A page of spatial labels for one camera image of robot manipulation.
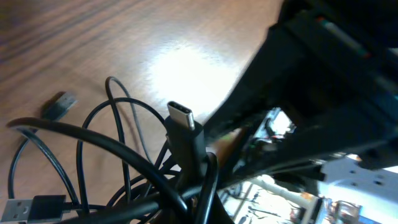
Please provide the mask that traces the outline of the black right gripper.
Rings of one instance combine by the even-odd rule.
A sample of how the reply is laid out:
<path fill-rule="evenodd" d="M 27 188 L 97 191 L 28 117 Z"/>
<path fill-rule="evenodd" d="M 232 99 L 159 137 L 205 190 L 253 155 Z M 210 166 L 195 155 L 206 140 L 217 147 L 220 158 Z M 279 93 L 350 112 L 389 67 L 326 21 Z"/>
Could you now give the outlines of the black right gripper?
<path fill-rule="evenodd" d="M 337 153 L 368 170 L 397 165 L 397 2 L 284 1 L 277 22 L 223 104 L 205 123 L 214 142 L 257 128 L 280 108 L 295 125 L 270 151 L 233 149 L 223 187 L 291 174 Z"/>

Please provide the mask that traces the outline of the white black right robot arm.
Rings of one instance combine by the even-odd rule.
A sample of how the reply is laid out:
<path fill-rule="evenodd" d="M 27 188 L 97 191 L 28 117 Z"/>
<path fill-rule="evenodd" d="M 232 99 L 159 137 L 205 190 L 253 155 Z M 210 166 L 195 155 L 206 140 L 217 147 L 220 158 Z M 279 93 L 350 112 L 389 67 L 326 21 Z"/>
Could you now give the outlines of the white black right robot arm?
<path fill-rule="evenodd" d="M 292 134 L 238 169 L 299 175 L 326 161 L 327 179 L 368 202 L 397 198 L 377 175 L 397 165 L 397 3 L 284 1 L 234 90 L 205 123 L 213 142 L 273 108 Z"/>

